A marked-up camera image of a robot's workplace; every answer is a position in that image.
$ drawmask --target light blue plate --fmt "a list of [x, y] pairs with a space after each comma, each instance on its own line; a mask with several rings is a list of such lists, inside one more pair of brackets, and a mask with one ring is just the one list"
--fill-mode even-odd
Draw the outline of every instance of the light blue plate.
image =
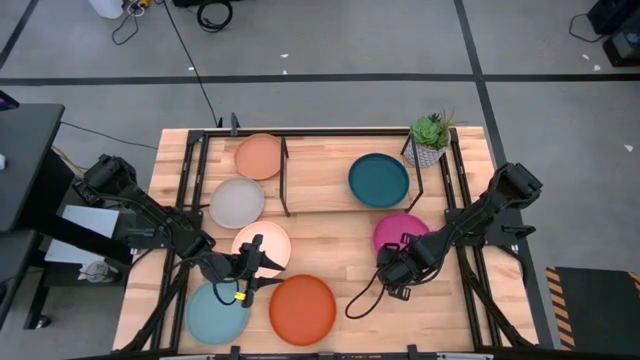
[[[222, 300], [230, 302], [236, 293], [236, 284], [218, 284]], [[236, 300], [225, 306], [213, 294], [210, 282], [202, 284], [187, 303], [186, 324], [193, 337], [205, 345], [223, 345], [237, 338], [249, 320], [249, 309]]]

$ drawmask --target magenta plate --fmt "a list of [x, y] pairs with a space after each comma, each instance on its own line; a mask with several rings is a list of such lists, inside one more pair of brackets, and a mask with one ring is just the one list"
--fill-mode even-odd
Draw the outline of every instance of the magenta plate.
[[378, 222], [373, 232], [373, 247], [376, 253], [386, 243], [400, 244], [404, 248], [405, 244], [400, 242], [403, 233], [412, 235], [422, 235], [429, 232], [429, 228], [422, 220], [407, 213], [397, 213], [385, 216]]

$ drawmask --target white pot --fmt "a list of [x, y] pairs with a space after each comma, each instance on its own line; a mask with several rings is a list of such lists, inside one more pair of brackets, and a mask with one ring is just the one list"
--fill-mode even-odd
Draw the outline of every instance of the white pot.
[[[416, 166], [415, 156], [413, 155], [412, 142], [413, 140], [409, 141], [409, 144], [407, 144], [407, 148], [404, 150], [404, 153], [402, 155], [404, 155], [404, 158], [407, 159], [409, 164]], [[451, 133], [449, 133], [449, 138], [447, 139], [447, 146], [449, 146], [450, 143], [451, 143]], [[418, 164], [420, 164], [420, 167], [427, 168], [437, 164], [442, 154], [444, 154], [447, 151], [447, 146], [443, 147], [440, 150], [436, 150], [433, 148], [416, 144], [416, 150], [418, 151]]]

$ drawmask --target succulent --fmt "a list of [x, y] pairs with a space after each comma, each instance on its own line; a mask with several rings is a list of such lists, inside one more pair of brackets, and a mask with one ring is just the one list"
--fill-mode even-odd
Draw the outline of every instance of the succulent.
[[423, 145], [440, 150], [447, 146], [449, 128], [453, 125], [451, 117], [447, 118], [444, 110], [421, 117], [411, 125], [411, 133], [416, 145]]

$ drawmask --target gray plate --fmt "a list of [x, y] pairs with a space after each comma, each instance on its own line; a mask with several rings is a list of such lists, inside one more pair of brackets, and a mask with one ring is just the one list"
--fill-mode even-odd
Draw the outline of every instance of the gray plate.
[[264, 193], [257, 182], [235, 177], [218, 185], [209, 204], [213, 221], [228, 229], [239, 229], [258, 219], [264, 209]]

